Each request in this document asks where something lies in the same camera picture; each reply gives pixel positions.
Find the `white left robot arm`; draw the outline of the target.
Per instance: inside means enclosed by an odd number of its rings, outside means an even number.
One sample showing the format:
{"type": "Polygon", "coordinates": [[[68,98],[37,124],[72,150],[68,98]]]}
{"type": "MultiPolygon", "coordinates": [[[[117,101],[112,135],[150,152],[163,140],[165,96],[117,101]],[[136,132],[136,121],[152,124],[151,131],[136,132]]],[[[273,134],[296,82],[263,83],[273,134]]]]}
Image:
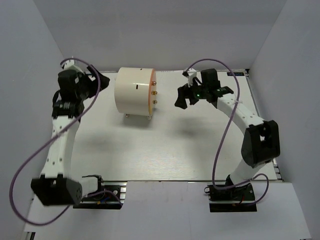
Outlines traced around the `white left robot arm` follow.
{"type": "Polygon", "coordinates": [[[81,181],[72,179],[71,162],[76,133],[85,110],[84,101],[108,87],[110,79],[89,65],[85,74],[75,65],[65,66],[58,73],[59,90],[52,98],[52,136],[44,167],[30,187],[44,206],[78,205],[92,196],[99,200],[106,187],[100,175],[86,175],[81,181]]]}

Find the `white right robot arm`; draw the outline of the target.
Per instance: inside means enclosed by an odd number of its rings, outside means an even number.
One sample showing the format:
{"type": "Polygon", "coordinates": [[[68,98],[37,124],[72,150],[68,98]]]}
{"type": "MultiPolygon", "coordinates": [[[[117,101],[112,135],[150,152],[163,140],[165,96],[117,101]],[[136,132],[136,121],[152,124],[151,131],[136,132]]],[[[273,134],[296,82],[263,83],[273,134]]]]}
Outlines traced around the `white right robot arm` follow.
{"type": "Polygon", "coordinates": [[[200,78],[195,70],[183,71],[188,82],[177,89],[175,107],[186,109],[199,100],[206,100],[224,113],[243,134],[241,160],[236,169],[227,177],[226,186],[220,187],[226,195],[236,200],[244,193],[244,187],[254,179],[257,172],[280,155],[279,126],[274,120],[266,121],[250,111],[238,94],[228,86],[221,86],[214,68],[202,70],[200,78]]]}

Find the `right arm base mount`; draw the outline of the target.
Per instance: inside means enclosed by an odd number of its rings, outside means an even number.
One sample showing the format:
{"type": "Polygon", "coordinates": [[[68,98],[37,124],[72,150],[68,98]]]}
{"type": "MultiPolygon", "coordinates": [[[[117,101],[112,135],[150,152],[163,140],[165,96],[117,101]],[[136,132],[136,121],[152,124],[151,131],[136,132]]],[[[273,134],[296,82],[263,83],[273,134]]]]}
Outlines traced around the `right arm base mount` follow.
{"type": "Polygon", "coordinates": [[[247,213],[257,212],[253,186],[249,183],[238,188],[218,190],[213,185],[204,188],[208,195],[211,213],[247,213]]]}

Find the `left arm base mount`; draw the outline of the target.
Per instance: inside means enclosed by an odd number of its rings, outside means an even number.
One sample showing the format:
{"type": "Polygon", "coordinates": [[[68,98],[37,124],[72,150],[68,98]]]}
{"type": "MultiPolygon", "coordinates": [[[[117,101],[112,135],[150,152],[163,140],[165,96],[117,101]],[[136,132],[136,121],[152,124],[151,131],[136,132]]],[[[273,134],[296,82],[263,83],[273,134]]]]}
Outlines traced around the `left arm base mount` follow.
{"type": "Polygon", "coordinates": [[[104,181],[101,187],[102,193],[83,198],[80,204],[73,206],[73,209],[120,210],[125,201],[127,182],[104,181]]]}

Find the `white cylindrical drawer organizer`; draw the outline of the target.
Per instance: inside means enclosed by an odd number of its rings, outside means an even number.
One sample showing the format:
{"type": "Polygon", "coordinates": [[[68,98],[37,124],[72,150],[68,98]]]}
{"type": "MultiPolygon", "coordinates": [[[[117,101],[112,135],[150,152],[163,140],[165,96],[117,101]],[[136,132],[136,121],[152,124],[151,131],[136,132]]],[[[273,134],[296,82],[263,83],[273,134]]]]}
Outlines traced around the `white cylindrical drawer organizer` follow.
{"type": "Polygon", "coordinates": [[[154,68],[121,67],[114,86],[114,100],[119,113],[152,119],[157,101],[157,75],[154,68]]]}

